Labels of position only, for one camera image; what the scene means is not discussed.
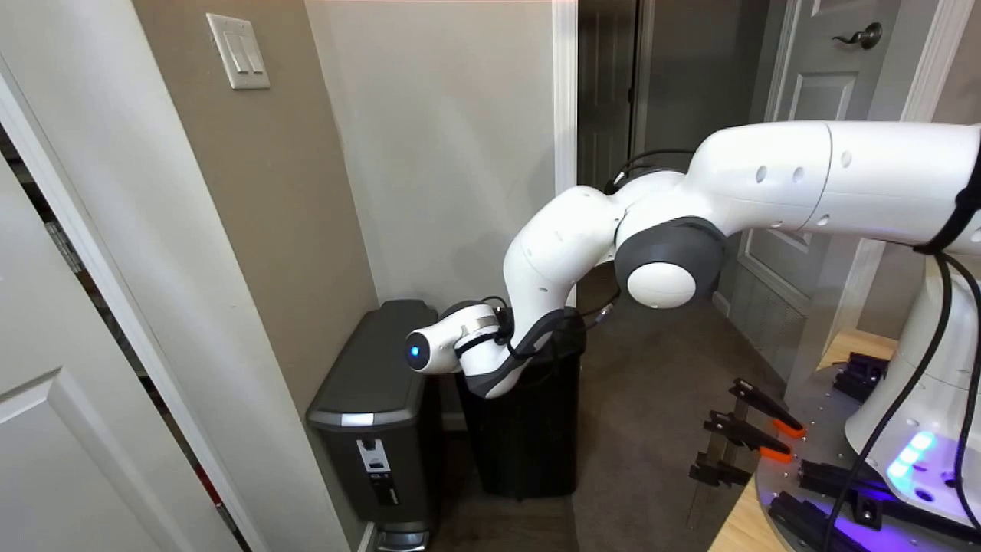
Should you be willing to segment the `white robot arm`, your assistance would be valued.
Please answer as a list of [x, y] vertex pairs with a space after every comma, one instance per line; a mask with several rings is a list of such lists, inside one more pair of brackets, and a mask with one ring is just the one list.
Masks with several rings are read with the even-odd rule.
[[887, 382], [845, 420], [845, 442], [897, 501], [966, 530], [979, 524], [979, 255], [981, 129], [963, 123], [790, 121], [709, 135], [684, 173], [646, 173], [613, 193], [569, 188], [503, 259], [509, 300], [469, 300], [406, 341], [422, 374], [461, 373], [481, 398], [509, 393], [569, 317], [599, 263], [651, 311], [710, 292], [724, 244], [777, 228], [854, 235], [934, 260]]

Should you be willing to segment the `round metal robot base plate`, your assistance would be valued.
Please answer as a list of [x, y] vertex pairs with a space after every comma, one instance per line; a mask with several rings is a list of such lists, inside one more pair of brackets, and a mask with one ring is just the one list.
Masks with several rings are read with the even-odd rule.
[[795, 552], [979, 552], [954, 492], [954, 442], [905, 425], [897, 449], [857, 469], [844, 425], [882, 382], [876, 359], [815, 373], [790, 398], [795, 456], [763, 461], [757, 501]]

